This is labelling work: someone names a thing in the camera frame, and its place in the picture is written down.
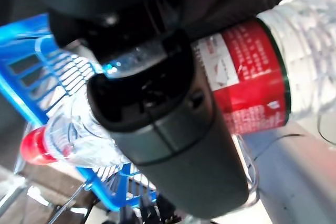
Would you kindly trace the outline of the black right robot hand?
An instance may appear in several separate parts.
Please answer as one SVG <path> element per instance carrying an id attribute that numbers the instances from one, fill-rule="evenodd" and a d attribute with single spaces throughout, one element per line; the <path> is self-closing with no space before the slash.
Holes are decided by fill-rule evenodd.
<path id="1" fill-rule="evenodd" d="M 247 202 L 233 135 L 335 110 L 335 0 L 45 1 L 102 66 L 87 115 L 189 214 Z"/>

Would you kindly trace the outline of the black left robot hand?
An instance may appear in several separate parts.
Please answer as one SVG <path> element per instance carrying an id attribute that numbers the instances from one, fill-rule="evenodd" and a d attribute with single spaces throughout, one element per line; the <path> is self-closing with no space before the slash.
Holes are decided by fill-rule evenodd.
<path id="1" fill-rule="evenodd" d="M 119 223 L 181 223 L 182 217 L 176 213 L 176 206 L 162 195 L 153 202 L 148 195 L 139 198 L 140 217 L 130 206 L 124 206 L 119 211 Z"/>

